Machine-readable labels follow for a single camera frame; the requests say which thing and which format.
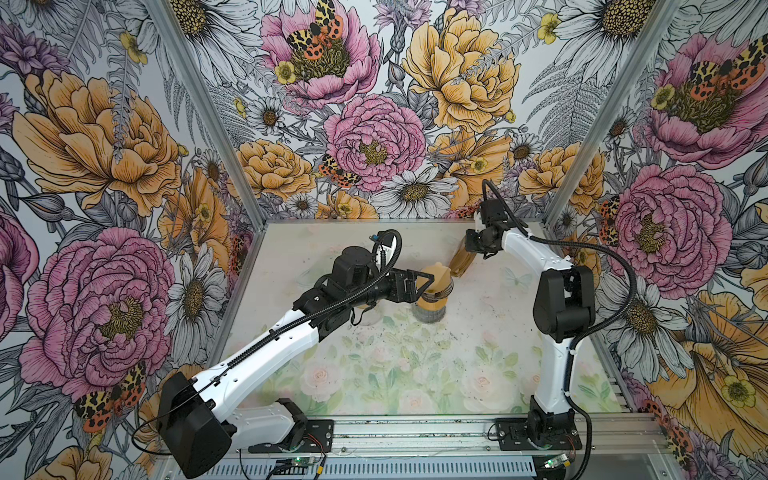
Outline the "brown coffee filter stack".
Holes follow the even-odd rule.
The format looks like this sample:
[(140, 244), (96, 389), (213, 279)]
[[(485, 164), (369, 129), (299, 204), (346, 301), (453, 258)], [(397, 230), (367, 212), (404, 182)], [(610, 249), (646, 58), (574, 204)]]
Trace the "brown coffee filter stack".
[(461, 243), (448, 265), (451, 276), (454, 278), (462, 277), (472, 265), (476, 256), (476, 253), (468, 251), (465, 245)]

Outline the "single brown coffee filter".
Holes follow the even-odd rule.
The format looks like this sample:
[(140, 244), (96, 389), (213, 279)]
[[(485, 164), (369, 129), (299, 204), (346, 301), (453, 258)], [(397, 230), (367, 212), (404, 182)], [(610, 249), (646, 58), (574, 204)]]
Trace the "single brown coffee filter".
[(435, 292), (453, 282), (449, 267), (440, 262), (426, 266), (421, 271), (434, 275), (434, 283), (426, 291)]

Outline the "grey glass dripper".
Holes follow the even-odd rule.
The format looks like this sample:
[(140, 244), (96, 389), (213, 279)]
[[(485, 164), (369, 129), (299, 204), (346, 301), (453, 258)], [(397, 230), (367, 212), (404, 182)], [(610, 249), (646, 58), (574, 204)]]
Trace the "grey glass dripper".
[(452, 293), (453, 289), (454, 283), (450, 282), (447, 286), (435, 292), (425, 291), (421, 300), (427, 303), (438, 303), (444, 299), (447, 299), (448, 296)]

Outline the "clear glass flask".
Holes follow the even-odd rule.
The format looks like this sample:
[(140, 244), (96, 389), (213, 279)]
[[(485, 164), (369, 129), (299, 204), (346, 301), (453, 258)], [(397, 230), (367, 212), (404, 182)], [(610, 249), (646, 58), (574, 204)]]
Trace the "clear glass flask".
[(355, 326), (373, 326), (381, 322), (386, 314), (386, 307), (383, 303), (377, 304), (368, 310), (356, 309), (359, 316), (354, 320)]

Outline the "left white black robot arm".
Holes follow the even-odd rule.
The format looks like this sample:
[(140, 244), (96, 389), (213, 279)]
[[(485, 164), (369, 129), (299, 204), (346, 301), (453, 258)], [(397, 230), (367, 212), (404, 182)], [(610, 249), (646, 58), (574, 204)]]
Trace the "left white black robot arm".
[(207, 473), (233, 448), (298, 446), (307, 420), (291, 400), (281, 398), (251, 418), (237, 416), (237, 408), (277, 370), (351, 322), (357, 307), (416, 303), (434, 277), (396, 268), (398, 257), (397, 246), (345, 248), (331, 272), (268, 331), (192, 377), (177, 373), (165, 382), (154, 423), (186, 478)]

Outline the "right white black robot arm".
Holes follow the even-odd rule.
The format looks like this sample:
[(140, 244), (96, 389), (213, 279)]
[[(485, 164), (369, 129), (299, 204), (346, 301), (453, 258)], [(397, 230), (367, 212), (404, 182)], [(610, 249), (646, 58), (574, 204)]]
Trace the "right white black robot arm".
[(595, 322), (592, 271), (554, 252), (547, 239), (523, 233), (500, 199), (480, 202), (475, 228), (466, 232), (470, 253), (489, 258), (505, 252), (519, 258), (537, 275), (532, 319), (543, 335), (540, 381), (524, 423), (501, 421), (497, 431), (509, 440), (537, 448), (582, 447), (570, 397), (570, 378), (577, 349), (574, 339)]

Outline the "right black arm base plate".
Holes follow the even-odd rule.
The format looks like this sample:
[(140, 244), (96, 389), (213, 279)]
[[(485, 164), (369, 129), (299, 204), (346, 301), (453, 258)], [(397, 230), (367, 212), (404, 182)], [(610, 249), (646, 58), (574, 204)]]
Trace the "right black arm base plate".
[(523, 450), (580, 450), (581, 438), (571, 425), (555, 428), (545, 425), (529, 425), (524, 418), (499, 418), (490, 427), (487, 436), (496, 441), (501, 451)]

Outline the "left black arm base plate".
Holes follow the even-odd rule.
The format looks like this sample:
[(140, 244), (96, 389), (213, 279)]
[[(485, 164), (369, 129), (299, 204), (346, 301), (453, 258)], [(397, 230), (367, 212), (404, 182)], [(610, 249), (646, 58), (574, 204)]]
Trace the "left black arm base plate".
[(294, 427), (279, 443), (263, 443), (247, 448), (250, 454), (330, 453), (333, 445), (335, 422), (310, 419)]

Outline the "aluminium rail frame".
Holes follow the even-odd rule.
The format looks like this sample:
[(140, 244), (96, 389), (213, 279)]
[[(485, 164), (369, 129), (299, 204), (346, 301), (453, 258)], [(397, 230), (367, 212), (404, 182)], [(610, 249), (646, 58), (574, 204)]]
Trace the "aluminium rail frame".
[[(576, 430), (583, 447), (580, 450), (501, 451), (487, 433), (499, 419), (493, 415), (456, 416), (340, 416), (310, 419), (335, 422), (332, 450), (325, 453), (352, 457), (383, 456), (479, 456), (504, 452), (520, 455), (546, 455), (559, 452), (594, 455), (667, 453), (666, 438), (655, 420), (647, 413), (593, 413), (592, 442), (587, 442), (587, 426), (581, 416), (575, 417)], [(252, 438), (236, 438), (227, 454), (247, 452), (253, 445), (268, 443)]]

